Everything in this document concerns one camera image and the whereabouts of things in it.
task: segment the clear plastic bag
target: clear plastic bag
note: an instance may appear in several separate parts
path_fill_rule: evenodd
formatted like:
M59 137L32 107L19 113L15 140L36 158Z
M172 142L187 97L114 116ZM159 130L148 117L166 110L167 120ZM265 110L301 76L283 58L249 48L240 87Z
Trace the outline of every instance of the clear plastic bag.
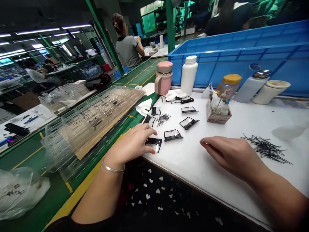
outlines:
M0 220L23 216L50 187L49 179L29 167L0 169Z

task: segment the black bag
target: black bag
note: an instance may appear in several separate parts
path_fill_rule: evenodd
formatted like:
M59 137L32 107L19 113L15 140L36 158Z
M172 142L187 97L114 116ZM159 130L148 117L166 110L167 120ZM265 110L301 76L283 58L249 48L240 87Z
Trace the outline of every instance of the black bag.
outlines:
M110 83L112 79L111 77L107 74L101 74L98 79L92 80L90 82L86 82L85 86L91 91L91 90L103 90L105 89Z

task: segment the fluorescent ceiling light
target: fluorescent ceiling light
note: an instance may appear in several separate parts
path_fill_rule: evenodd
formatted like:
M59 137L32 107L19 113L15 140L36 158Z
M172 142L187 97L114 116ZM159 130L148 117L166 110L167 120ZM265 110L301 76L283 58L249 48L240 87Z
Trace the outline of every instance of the fluorescent ceiling light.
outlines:
M2 34L2 35L0 35L0 37L8 37L8 36L11 36L11 34Z
M21 60L25 60L25 59L29 59L29 58L30 58L30 57L21 58L21 59L18 59L18 60L14 60L14 62L21 61Z
M80 31L71 32L71 34L80 33ZM54 36L67 35L68 33L55 34Z
M9 64L13 64L13 63L14 62L5 63L5 64L0 65L0 67L5 66L5 65L9 65Z
M0 56L9 55L9 54L13 54L13 53L24 52L24 51L25 51L24 49L20 49L20 50L16 50L16 51L13 51L13 52L1 53Z
M40 43L38 43L38 44L33 44L32 45L34 48L40 48L40 47L43 47L43 45L42 44L40 44Z
M16 55L21 55L21 54L25 54L25 53L27 53L27 52L14 53L14 54L11 54L11 55L1 56L0 59L4 59L4 58L16 56Z
M27 39L27 40L15 40L13 41L13 43L19 43L19 42L25 42L25 41L30 41L30 40L36 40L36 38L33 38L33 39Z
M15 32L16 35L22 35L22 34L32 34L32 33L39 33L39 32L46 32L46 31L57 31L60 30L60 28L51 28L51 29L43 29L43 30L35 30L35 31L28 31L28 32Z
M79 27L87 27L87 26L91 26L91 25L86 24L86 25L78 25L78 26L68 26L68 27L62 27L62 29L71 29L71 28L79 28Z

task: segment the green workbench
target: green workbench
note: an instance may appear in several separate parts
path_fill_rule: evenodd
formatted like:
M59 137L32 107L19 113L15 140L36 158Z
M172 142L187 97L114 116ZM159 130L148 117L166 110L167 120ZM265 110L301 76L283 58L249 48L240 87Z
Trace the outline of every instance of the green workbench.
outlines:
M128 73L126 77L119 79L115 84L134 88L136 85L146 85L154 82L157 63L166 60L167 57L148 60ZM153 93L150 96L145 96L144 100L152 98L153 103L155 103L158 97L157 94ZM0 169L11 170L28 166L38 171L41 176L48 177L51 182L50 189L34 209L18 219L0 221L0 227L3 228L3 231L21 231L25 228L27 228L27 231L41 231L44 229L45 225L101 160L117 138L141 119L142 116L135 109L131 110L112 132L100 142L99 146L96 147L98 151L96 157L72 183L65 183L58 172L45 172L45 148L40 142L45 136L44 129L37 131L0 158Z

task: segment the left hand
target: left hand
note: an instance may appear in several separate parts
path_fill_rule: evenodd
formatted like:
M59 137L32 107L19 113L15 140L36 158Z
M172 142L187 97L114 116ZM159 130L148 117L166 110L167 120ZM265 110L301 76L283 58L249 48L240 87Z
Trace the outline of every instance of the left hand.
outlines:
M152 147L145 145L147 138L152 134L158 135L149 124L137 124L109 149L104 158L104 163L110 168L121 170L125 163L146 152L155 154Z

